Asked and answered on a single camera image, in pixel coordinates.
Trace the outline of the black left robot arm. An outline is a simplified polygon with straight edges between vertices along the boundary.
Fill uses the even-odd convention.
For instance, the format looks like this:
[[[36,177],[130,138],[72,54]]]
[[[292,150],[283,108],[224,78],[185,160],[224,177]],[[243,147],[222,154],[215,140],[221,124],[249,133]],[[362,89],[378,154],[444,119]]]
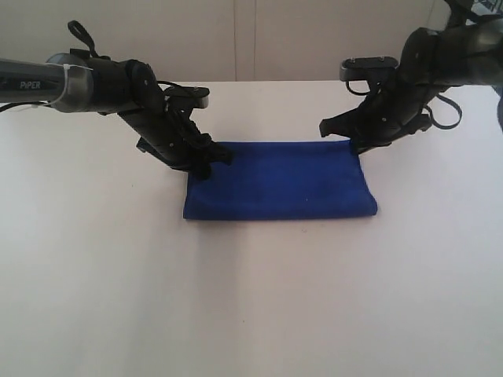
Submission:
[[[211,176],[212,163],[233,161],[233,153],[191,119],[193,110],[208,106],[209,94],[206,87],[161,81],[139,60],[116,62],[82,50],[44,64],[1,61],[1,110],[30,105],[116,114],[139,135],[141,152],[201,180]]]

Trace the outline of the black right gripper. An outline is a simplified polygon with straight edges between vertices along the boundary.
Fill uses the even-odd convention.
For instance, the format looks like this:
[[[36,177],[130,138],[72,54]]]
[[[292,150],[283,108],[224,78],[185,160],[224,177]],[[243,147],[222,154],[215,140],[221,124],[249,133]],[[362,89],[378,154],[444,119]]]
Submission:
[[[435,96],[435,86],[388,79],[378,93],[368,96],[357,108],[323,119],[319,124],[320,135],[350,138],[355,156],[388,147],[407,135],[408,123],[420,115]]]

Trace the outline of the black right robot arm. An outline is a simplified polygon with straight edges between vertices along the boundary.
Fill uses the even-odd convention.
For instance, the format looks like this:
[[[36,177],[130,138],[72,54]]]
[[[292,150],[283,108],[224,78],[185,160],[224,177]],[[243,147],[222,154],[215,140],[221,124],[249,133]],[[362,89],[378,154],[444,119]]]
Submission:
[[[432,114],[432,100],[452,104],[444,95],[451,87],[501,86],[502,19],[443,31],[420,27],[406,40],[399,60],[348,58],[340,65],[340,80],[365,81],[369,89],[358,107],[322,120],[319,130],[322,137],[349,138],[356,154],[431,126],[442,129]]]

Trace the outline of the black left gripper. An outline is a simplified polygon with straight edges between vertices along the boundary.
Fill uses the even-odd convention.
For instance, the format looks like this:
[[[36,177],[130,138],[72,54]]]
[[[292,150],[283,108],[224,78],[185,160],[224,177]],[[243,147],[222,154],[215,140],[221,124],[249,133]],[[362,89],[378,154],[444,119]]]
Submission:
[[[150,110],[120,112],[124,120],[142,139],[142,147],[173,170],[189,172],[191,177],[206,181],[212,163],[233,162],[233,151],[220,143],[211,143],[195,123],[177,112],[157,115]]]

